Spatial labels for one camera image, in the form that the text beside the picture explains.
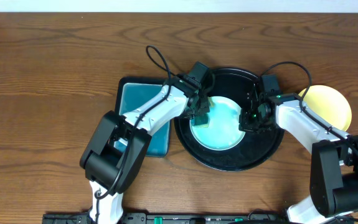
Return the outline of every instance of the black plate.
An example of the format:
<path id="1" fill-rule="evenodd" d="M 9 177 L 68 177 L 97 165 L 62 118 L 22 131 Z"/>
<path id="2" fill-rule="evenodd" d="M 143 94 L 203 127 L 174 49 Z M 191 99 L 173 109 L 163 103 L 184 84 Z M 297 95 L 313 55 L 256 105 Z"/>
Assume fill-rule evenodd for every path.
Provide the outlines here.
<path id="1" fill-rule="evenodd" d="M 218 68 L 214 73 L 215 86 L 208 96 L 224 96 L 241 108 L 250 109 L 251 101 L 247 99 L 247 93 L 258 77 L 237 68 Z M 176 118 L 174 126 L 180 142 L 194 158 L 211 168 L 224 171 L 240 171 L 260 165 L 278 149 L 284 135 L 284 130 L 280 128 L 260 134 L 245 133 L 244 138 L 233 148 L 215 151 L 198 143 L 191 133 L 188 119 Z"/>

